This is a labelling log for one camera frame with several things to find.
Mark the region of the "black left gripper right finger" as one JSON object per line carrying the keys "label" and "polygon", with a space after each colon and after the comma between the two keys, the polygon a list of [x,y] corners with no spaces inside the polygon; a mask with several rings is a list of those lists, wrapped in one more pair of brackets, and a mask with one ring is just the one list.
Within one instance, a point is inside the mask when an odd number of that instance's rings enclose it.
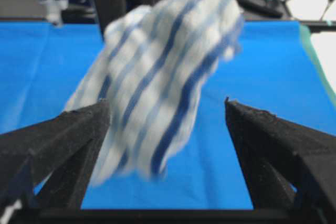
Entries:
{"label": "black left gripper right finger", "polygon": [[255,208],[335,210],[335,136],[237,101],[225,121]]}

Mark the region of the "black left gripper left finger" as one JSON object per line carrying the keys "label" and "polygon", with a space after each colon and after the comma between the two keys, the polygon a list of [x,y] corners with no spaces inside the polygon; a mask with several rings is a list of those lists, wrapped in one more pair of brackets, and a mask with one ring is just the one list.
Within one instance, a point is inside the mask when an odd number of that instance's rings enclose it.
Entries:
{"label": "black left gripper left finger", "polygon": [[1,207],[79,209],[110,123],[107,100],[1,135]]}

